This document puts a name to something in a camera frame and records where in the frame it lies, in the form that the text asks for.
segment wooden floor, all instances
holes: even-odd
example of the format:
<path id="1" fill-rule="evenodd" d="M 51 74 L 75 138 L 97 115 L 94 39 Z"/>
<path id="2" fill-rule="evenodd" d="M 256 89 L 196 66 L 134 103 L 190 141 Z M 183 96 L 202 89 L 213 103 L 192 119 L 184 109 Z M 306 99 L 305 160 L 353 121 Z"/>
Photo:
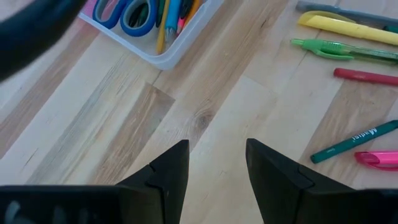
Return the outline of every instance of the wooden floor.
<path id="1" fill-rule="evenodd" d="M 3 17 L 21 2 L 3 1 Z M 318 2 L 398 17 L 395 0 Z M 256 138 L 354 188 L 397 187 L 398 174 L 359 166 L 353 153 L 398 149 L 398 131 L 309 161 L 398 118 L 398 88 L 333 78 L 334 68 L 398 76 L 397 67 L 327 60 L 289 40 L 398 48 L 299 27 L 295 3 L 226 0 L 184 59 L 164 72 L 77 20 L 0 84 L 0 184 L 114 184 L 189 139 L 181 223 L 262 223 L 244 155 L 246 139 Z"/>

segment scissors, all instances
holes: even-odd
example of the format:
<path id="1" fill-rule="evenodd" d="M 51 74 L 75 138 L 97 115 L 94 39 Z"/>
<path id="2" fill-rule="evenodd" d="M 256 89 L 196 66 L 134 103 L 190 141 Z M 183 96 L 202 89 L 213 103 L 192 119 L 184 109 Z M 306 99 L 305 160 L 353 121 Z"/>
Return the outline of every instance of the scissors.
<path id="1" fill-rule="evenodd" d="M 93 19 L 108 29 L 112 29 L 120 20 L 120 26 L 126 34 L 133 37 L 141 37 L 146 35 L 153 28 L 156 22 L 156 0 L 118 0 L 109 19 L 104 20 L 101 17 L 108 2 L 109 0 L 97 0 L 93 11 Z M 148 4 L 148 17 L 143 25 L 139 27 L 131 27 L 129 25 L 129 19 L 132 16 L 132 13 L 143 3 Z"/>

